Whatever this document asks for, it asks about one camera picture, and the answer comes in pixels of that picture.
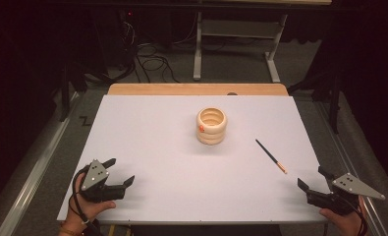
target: pen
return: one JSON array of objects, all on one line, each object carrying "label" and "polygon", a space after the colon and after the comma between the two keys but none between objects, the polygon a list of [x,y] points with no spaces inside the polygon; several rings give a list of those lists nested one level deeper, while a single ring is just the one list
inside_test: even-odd
[{"label": "pen", "polygon": [[279,166],[279,168],[285,174],[287,174],[288,172],[286,171],[285,167],[279,161],[277,161],[277,159],[266,149],[266,147],[264,147],[258,140],[255,141],[261,146],[261,148],[263,148],[263,150],[270,156],[270,158],[276,163],[276,165]]}]

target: person's right hand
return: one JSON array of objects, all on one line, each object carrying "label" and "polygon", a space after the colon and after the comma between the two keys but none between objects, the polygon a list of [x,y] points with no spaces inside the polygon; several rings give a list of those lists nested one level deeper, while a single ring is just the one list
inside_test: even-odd
[{"label": "person's right hand", "polygon": [[[365,217],[364,202],[361,197],[359,197],[361,212]],[[334,213],[331,209],[322,208],[319,211],[320,214],[329,219],[340,232],[341,236],[357,236],[359,234],[361,219],[356,212],[351,212],[347,215],[340,215]]]}]

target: gray floor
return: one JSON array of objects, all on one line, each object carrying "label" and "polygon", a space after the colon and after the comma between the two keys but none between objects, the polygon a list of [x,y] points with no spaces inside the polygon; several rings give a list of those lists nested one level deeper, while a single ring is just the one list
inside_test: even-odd
[{"label": "gray floor", "polygon": [[[249,43],[245,39],[236,42],[219,50],[216,50],[219,48],[218,42],[204,45],[209,50],[203,52],[201,83],[270,83],[262,51],[256,50],[267,45],[263,42]],[[282,84],[290,86],[305,77],[318,45],[319,42],[281,43],[275,62]],[[140,55],[148,54],[151,50],[153,48],[146,47],[140,51]],[[159,50],[157,55],[168,59],[178,81],[193,83],[193,50],[175,47],[171,52]],[[158,61],[145,64],[145,67],[151,69],[158,66]],[[147,77],[139,67],[138,72],[141,81],[146,83]],[[149,75],[152,82],[173,82],[168,69],[163,72],[163,77],[162,69],[150,72]],[[131,74],[121,82],[137,83],[138,78],[136,74]],[[7,232],[11,232],[10,227],[14,227],[13,235],[57,234],[56,216],[90,131],[90,126],[83,126],[82,117],[87,118],[86,123],[93,121],[100,100],[107,90],[106,86],[89,85],[86,93],[77,94],[73,100],[74,110],[64,123],[58,122],[58,107],[53,119],[30,148],[0,196],[0,235],[9,235]],[[370,203],[367,200],[367,204],[371,215],[371,235],[388,235],[388,178],[366,142],[345,97],[340,97],[339,134],[335,135],[326,123],[327,104],[312,102],[309,91],[299,91],[293,96],[320,164],[337,174],[351,171],[387,197],[384,202]],[[47,168],[36,171],[35,166],[39,167],[42,163],[47,163]],[[35,183],[36,189],[31,186],[30,174],[31,179],[38,180]],[[19,193],[25,190],[30,190],[28,197],[20,196]],[[23,211],[12,210],[17,198],[25,200],[23,206],[16,205],[22,207]],[[286,224],[281,225],[280,229],[283,236],[323,233],[322,224]],[[107,232],[108,228],[103,227],[103,230]],[[124,235],[123,230],[118,227],[115,235]],[[332,225],[328,235],[338,235]]]}]

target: wooden pen holder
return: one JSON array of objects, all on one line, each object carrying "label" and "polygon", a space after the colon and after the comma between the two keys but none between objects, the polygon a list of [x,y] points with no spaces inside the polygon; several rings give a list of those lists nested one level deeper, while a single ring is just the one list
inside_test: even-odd
[{"label": "wooden pen holder", "polygon": [[204,108],[196,116],[196,136],[206,145],[217,145],[224,140],[227,117],[215,107]]}]

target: hand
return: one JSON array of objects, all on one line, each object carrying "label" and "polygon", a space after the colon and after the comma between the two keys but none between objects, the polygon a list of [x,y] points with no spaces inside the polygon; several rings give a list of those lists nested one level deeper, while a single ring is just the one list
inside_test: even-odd
[{"label": "hand", "polygon": [[[76,192],[78,193],[80,190],[80,183],[83,180],[84,173],[80,174],[77,178],[77,183],[75,185]],[[80,194],[77,194],[78,203],[80,204],[80,207],[83,211],[83,213],[86,215],[86,217],[93,222],[93,220],[103,211],[109,208],[115,208],[116,205],[113,201],[107,201],[102,203],[91,203],[85,200]],[[70,231],[81,233],[84,229],[86,229],[86,225],[83,224],[83,220],[74,213],[71,208],[74,211],[77,211],[77,206],[75,205],[74,198],[70,199],[70,206],[68,208],[68,213],[66,216],[66,220],[64,224],[62,225],[63,228],[68,229]]]},{"label": "hand", "polygon": [[[365,217],[364,201],[362,197],[359,197],[359,200],[362,215]],[[328,208],[322,208],[319,213],[329,219],[338,228],[341,236],[356,236],[359,234],[361,219],[356,212],[353,211],[347,215],[340,215]]]}]

